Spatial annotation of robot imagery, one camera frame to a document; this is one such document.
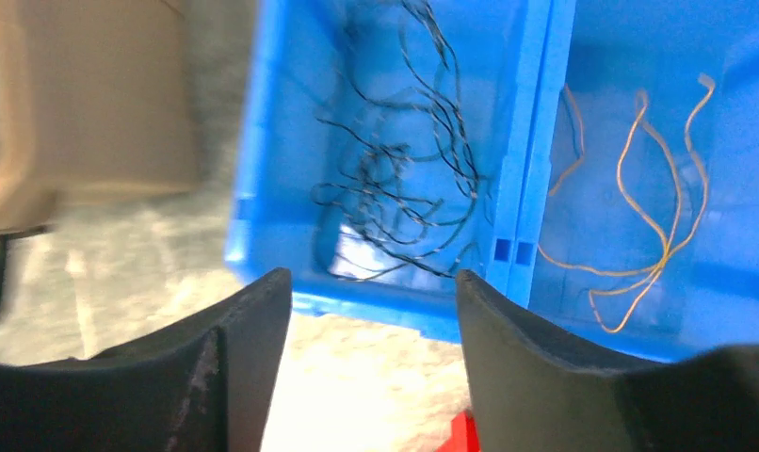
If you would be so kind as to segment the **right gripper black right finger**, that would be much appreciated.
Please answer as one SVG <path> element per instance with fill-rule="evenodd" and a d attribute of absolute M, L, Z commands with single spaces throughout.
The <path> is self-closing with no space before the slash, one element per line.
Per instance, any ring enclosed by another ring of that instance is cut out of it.
<path fill-rule="evenodd" d="M 759 345 L 629 356 L 508 300 L 476 273 L 456 302 L 485 451 L 759 451 Z"/>

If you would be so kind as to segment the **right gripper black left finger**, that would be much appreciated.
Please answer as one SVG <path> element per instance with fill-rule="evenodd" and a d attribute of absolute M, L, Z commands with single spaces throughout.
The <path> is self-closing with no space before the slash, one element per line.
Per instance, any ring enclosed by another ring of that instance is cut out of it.
<path fill-rule="evenodd" d="M 0 451 L 257 451 L 289 270 L 87 360 L 0 364 Z"/>

